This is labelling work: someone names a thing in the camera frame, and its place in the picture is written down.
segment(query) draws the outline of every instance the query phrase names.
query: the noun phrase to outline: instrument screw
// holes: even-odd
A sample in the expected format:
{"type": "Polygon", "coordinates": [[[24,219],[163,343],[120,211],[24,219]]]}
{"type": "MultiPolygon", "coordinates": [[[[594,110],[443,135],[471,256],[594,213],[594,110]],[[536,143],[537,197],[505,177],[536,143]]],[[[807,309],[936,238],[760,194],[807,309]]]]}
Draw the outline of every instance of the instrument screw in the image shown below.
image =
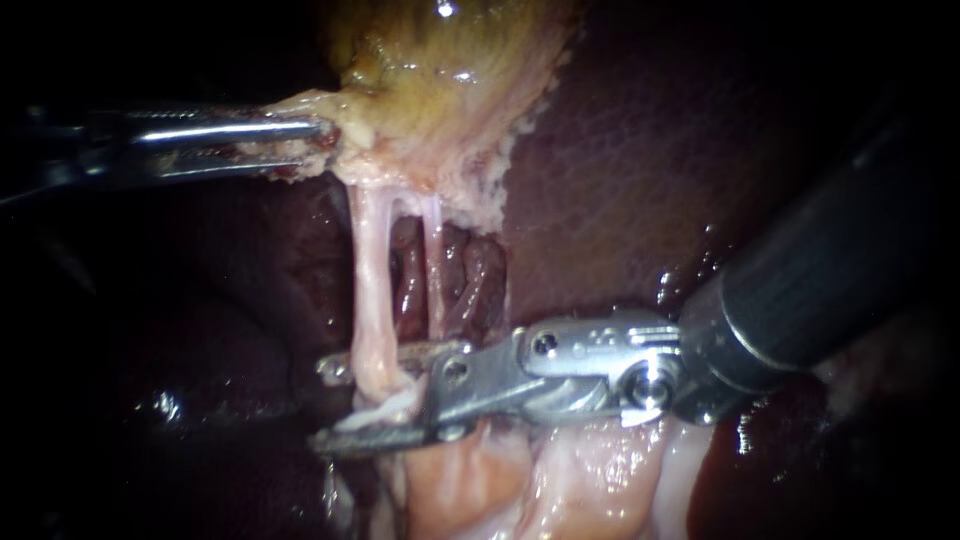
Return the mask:
{"type": "Polygon", "coordinates": [[[544,355],[557,348],[557,337],[553,334],[540,334],[533,340],[533,352],[544,355]]]}

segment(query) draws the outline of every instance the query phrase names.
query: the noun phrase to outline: clip applier jaw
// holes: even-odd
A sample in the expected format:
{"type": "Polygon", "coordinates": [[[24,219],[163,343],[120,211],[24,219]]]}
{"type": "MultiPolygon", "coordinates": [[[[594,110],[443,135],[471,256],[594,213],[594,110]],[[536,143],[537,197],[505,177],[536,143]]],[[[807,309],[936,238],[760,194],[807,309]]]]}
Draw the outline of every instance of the clip applier jaw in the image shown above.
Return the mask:
{"type": "MultiPolygon", "coordinates": [[[[406,424],[322,430],[311,448],[342,458],[453,442],[494,415],[546,426],[652,422],[669,410],[683,375],[678,339],[675,324],[637,311],[546,320],[478,350],[438,344],[440,354],[419,362],[429,377],[420,415],[406,424]]],[[[330,358],[337,357],[318,364],[330,370],[330,358]]]]}

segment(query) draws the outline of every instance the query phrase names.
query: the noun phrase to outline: forceps jaw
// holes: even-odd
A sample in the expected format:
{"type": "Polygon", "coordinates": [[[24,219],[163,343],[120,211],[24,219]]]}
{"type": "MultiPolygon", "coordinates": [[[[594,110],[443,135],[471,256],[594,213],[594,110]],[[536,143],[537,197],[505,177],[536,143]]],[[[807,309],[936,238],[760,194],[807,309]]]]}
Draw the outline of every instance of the forceps jaw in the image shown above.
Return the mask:
{"type": "Polygon", "coordinates": [[[12,143],[13,174],[0,186],[0,204],[78,187],[114,191],[281,170],[276,176],[289,177],[308,158],[325,167],[339,150],[340,131],[324,118],[281,118],[248,106],[35,106],[4,137],[12,143]],[[270,146],[285,141],[302,141],[306,150],[270,146]],[[244,144],[262,146],[245,153],[244,144]]]}

